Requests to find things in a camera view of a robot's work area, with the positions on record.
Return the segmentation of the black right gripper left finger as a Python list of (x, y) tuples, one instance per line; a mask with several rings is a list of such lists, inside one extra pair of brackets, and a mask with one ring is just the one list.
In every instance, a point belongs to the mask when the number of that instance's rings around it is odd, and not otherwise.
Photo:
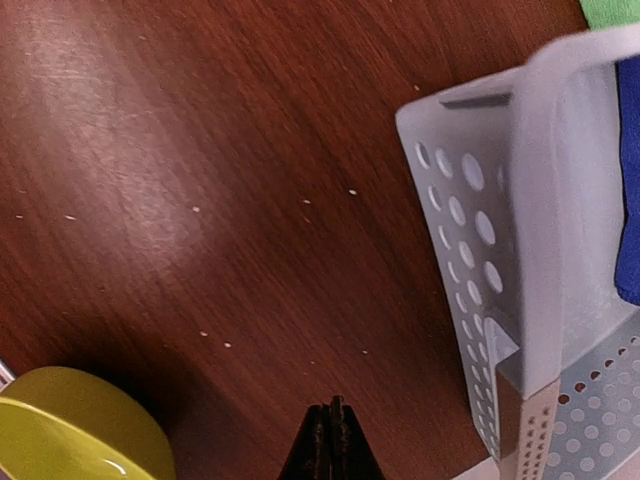
[(310, 406), (301, 422), (279, 480), (330, 478), (330, 416), (326, 404)]

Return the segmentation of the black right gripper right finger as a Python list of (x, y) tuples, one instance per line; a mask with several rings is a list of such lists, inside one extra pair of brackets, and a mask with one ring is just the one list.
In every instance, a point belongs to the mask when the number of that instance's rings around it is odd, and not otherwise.
[(382, 480), (384, 474), (353, 408), (341, 396), (330, 404), (331, 478)]

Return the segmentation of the green microfibre towel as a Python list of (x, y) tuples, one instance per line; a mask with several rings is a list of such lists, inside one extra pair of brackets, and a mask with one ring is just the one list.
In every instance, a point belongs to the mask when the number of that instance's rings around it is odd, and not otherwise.
[(604, 29), (638, 23), (640, 0), (580, 0), (590, 29)]

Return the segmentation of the yellow-green bowl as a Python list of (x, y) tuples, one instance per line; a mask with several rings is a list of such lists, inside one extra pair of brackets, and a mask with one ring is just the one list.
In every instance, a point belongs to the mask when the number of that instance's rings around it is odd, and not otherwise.
[(1, 391), (1, 471), (9, 479), (173, 479), (155, 419), (111, 383), (42, 367)]

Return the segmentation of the light blue perforated basket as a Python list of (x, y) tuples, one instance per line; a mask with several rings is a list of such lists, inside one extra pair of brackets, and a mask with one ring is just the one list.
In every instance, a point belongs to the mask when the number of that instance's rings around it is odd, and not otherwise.
[(634, 24), (566, 36), (396, 115), (503, 479), (639, 475), (639, 309), (614, 284), (616, 67), (638, 54)]

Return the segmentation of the blue folded towel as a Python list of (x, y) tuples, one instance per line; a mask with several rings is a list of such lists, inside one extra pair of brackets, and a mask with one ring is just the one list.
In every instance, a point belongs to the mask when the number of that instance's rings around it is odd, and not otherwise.
[(620, 111), (620, 163), (626, 219), (615, 285), (619, 296), (639, 305), (639, 57), (617, 66)]

